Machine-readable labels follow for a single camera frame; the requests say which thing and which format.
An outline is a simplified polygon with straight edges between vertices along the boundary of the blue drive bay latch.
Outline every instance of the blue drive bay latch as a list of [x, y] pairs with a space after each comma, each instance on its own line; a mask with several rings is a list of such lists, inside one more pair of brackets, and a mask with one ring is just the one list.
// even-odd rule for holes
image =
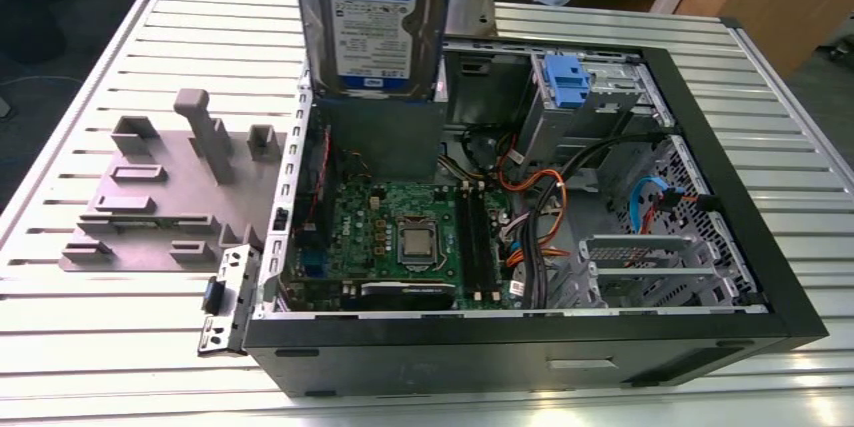
[[554, 92], [555, 106], [578, 109], [590, 94], [590, 74], [574, 55], [546, 55], [546, 82]]

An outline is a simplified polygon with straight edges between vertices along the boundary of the metal latch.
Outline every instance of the metal latch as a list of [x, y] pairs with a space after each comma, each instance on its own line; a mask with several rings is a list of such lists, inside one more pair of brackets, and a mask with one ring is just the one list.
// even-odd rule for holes
[[202, 301], [207, 316], [199, 339], [200, 357], [247, 355], [243, 337], [252, 313], [260, 259], [251, 245], [223, 251], [219, 271], [208, 280]]

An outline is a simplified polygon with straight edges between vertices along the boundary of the slatted metal table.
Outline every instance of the slatted metal table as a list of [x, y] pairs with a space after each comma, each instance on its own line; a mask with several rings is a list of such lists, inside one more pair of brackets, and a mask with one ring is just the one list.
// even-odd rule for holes
[[[670, 50], [830, 337], [679, 387], [631, 391], [288, 399], [251, 358], [196, 358], [207, 276], [68, 274], [60, 250], [120, 116], [144, 114], [158, 129], [184, 125], [172, 99], [196, 87], [230, 131], [254, 123], [288, 130], [302, 23], [296, 0], [136, 0], [0, 218], [0, 419], [854, 424], [854, 177], [750, 40], [699, 17], [501, 5], [498, 19], [506, 36]], [[212, 411], [231, 413], [203, 414]]]

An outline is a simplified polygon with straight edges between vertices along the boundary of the green motherboard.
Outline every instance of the green motherboard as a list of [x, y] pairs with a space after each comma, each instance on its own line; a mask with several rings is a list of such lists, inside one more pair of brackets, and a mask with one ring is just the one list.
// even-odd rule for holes
[[[438, 282], [457, 287], [458, 309], [501, 309], [509, 305], [497, 242], [489, 249], [498, 294], [473, 297], [465, 289], [463, 253], [459, 245], [458, 187], [417, 183], [369, 183], [351, 180], [337, 190], [333, 243], [326, 252], [303, 252], [298, 278], [315, 299], [335, 295], [342, 283], [366, 281]], [[483, 193], [495, 239], [507, 196]], [[334, 300], [307, 306], [338, 310]]]

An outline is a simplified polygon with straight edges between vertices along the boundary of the black case frame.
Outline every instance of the black case frame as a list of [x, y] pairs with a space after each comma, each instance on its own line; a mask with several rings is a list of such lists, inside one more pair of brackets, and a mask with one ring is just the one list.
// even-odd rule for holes
[[[467, 40], [641, 55], [719, 197], [769, 313], [251, 320], [244, 349], [282, 390], [326, 396], [675, 385], [749, 356], [828, 336], [669, 52], [563, 41]], [[574, 361], [570, 368], [554, 362], [562, 360]]]

